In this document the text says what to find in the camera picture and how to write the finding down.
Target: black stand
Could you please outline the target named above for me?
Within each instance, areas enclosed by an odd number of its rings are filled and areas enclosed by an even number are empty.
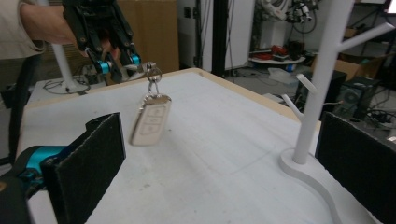
[[[228,0],[213,2],[212,74],[223,77],[227,52]]]

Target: black foam pad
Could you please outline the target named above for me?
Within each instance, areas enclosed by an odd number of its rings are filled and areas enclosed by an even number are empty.
[[[58,223],[85,223],[125,158],[120,115],[92,120],[60,155],[41,163]]]
[[[378,220],[396,223],[396,145],[326,113],[316,156]]]

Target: white table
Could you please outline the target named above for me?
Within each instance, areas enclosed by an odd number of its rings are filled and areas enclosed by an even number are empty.
[[[288,108],[198,69],[159,88],[173,104],[154,147],[127,143],[145,79],[28,105],[20,146],[68,145],[85,122],[120,112],[126,160],[88,223],[332,223],[323,199],[279,168],[300,127]],[[36,223],[56,223],[46,191],[29,205]]]

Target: cardboard box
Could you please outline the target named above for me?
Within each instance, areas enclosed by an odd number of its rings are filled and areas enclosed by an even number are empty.
[[[176,0],[118,0],[134,32],[142,63],[154,62],[169,73],[179,70]]]
[[[334,70],[346,73],[346,81],[355,76],[376,78],[382,62],[395,53],[387,54],[380,57],[355,56],[340,53],[335,63]],[[312,69],[315,69],[317,58],[312,63]]]
[[[368,57],[368,56],[355,56],[355,55],[340,53],[339,61],[345,63],[353,63],[357,65],[358,69],[355,72],[355,76],[376,78],[376,74],[378,73],[378,70],[381,68],[382,63],[388,57],[393,56],[394,54],[395,53],[386,54],[379,57]]]

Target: black cable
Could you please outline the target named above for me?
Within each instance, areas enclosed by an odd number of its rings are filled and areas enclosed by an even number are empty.
[[[227,40],[227,46],[226,49],[228,47],[230,47],[230,65],[231,65],[231,72],[233,71],[233,52],[232,52],[232,47],[231,47],[231,30],[233,27],[233,9],[235,6],[235,0],[231,0],[232,2],[230,3],[229,7],[228,7],[228,18],[230,18],[229,20],[229,24],[228,24],[228,40]]]
[[[27,103],[29,96],[29,86],[32,82],[35,70],[41,62],[41,55],[37,54],[28,57],[24,60],[20,75],[18,76],[14,104],[11,109],[11,119],[9,122],[9,136],[8,136],[8,146],[9,146],[9,163],[14,164],[17,156],[18,142],[20,140],[20,130],[21,130],[21,119],[23,115],[24,106]]]

